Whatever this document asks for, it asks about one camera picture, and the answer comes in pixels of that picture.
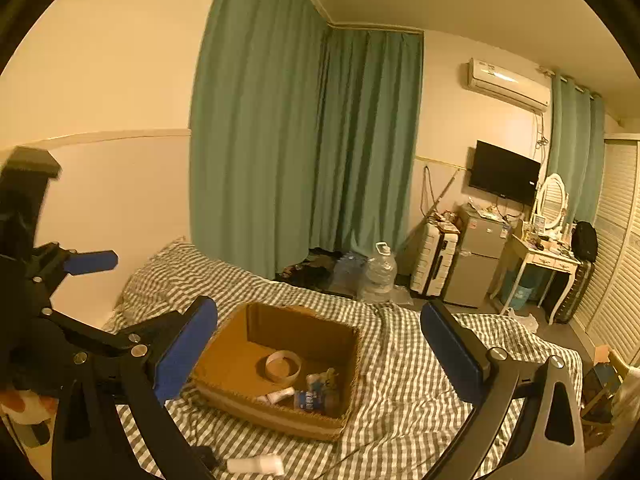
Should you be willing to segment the left hand holding gripper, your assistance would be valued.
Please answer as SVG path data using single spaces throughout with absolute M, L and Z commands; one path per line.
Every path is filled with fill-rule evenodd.
M 38 425 L 51 419 L 58 408 L 58 400 L 40 396 L 32 390 L 3 390 L 1 408 L 20 425 Z

